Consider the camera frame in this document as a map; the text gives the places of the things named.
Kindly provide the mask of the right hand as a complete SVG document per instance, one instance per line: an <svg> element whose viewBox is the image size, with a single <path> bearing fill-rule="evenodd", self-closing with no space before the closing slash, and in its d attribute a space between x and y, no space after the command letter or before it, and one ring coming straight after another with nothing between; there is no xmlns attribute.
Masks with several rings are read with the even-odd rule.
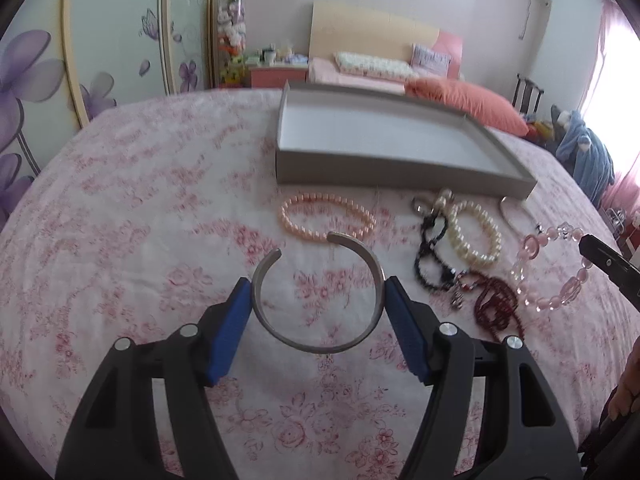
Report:
<svg viewBox="0 0 640 480"><path fill-rule="evenodd" d="M625 372L608 404L608 418L616 420L620 416L639 411L639 374Z"/></svg>

